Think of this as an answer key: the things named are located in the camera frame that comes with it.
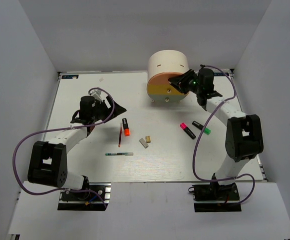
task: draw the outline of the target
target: orange marker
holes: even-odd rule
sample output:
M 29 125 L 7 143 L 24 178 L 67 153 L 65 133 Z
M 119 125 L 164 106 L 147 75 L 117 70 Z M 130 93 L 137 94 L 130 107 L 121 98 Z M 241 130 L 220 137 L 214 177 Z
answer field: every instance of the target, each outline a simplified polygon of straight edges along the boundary
M 129 136 L 130 133 L 129 133 L 129 127 L 128 127 L 128 123 L 127 123 L 127 119 L 126 118 L 123 118 L 123 127 L 124 127 L 125 137 Z

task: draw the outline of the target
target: white wall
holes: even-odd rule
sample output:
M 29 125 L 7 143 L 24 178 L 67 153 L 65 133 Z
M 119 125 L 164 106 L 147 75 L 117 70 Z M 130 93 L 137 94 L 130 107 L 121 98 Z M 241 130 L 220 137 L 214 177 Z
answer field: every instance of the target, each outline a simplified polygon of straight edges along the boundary
M 233 68 L 270 2 L 20 0 L 59 72 L 146 70 L 164 49 L 182 51 L 192 68 Z
M 243 109 L 262 120 L 261 160 L 290 217 L 290 1 L 272 1 L 236 67 L 235 80 Z
M 0 239 L 5 239 L 19 190 L 11 166 L 13 149 L 23 136 L 45 127 L 56 80 L 18 0 L 0 0 Z M 23 180 L 34 140 L 18 154 Z

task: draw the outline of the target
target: red marker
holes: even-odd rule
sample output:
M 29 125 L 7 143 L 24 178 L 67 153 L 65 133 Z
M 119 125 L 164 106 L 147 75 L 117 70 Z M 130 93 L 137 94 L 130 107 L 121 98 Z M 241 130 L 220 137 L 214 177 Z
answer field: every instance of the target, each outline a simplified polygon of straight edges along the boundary
M 196 135 L 194 135 L 194 133 L 186 126 L 186 124 L 183 122 L 182 124 L 180 124 L 180 127 L 182 128 L 182 130 L 185 131 L 185 133 L 191 137 L 191 139 L 195 139 Z

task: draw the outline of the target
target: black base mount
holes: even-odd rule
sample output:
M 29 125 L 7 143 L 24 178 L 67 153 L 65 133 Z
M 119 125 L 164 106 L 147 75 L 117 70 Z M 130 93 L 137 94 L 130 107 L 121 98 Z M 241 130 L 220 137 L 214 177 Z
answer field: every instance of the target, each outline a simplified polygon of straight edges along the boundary
M 241 212 L 240 197 L 235 183 L 219 185 L 217 182 L 192 185 L 188 189 L 194 195 L 196 213 Z
M 106 205 L 109 204 L 110 198 L 110 183 L 88 183 L 88 188 L 97 192 Z M 57 210 L 65 211 L 105 211 L 106 208 L 98 197 L 93 193 L 78 194 L 63 190 L 60 193 Z

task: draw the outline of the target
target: white board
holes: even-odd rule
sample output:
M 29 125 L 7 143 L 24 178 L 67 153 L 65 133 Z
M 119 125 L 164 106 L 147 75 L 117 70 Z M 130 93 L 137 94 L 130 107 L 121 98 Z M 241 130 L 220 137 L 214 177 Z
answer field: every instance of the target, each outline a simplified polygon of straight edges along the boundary
M 210 114 L 198 105 L 193 93 L 180 103 L 151 103 L 146 84 L 146 72 L 80 74 L 78 79 L 60 80 L 48 129 L 68 127 L 73 113 L 79 109 L 80 98 L 92 87 L 105 89 L 127 109 L 126 113 L 97 126 L 88 138 L 69 152 L 69 171 L 88 176 L 91 182 L 197 181 L 192 173 L 196 140 L 189 138 L 179 125 L 185 122 L 198 136 L 200 130 L 191 125 L 192 121 L 204 124 Z M 233 95 L 226 77 L 215 77 L 214 84 L 224 97 Z M 230 103 L 240 109 L 237 99 Z M 122 118 L 127 118 L 131 135 L 123 136 L 121 147 L 118 147 Z M 203 135 L 196 158 L 196 172 L 203 178 L 211 178 L 226 155 L 225 126 L 213 118 L 208 128 L 211 134 Z M 48 133 L 45 140 L 56 134 Z M 151 143 L 145 149 L 139 139 L 148 135 Z M 134 152 L 134 156 L 105 156 L 105 153 L 115 152 Z M 251 173 L 257 180 L 263 179 L 256 159 L 251 160 L 241 173 Z
M 34 192 L 51 189 L 25 182 Z M 105 212 L 57 211 L 59 192 L 21 192 L 9 234 L 20 240 L 284 240 L 290 220 L 275 183 L 258 183 L 242 212 L 194 212 L 189 183 L 113 183 Z M 251 183 L 239 182 L 240 196 Z

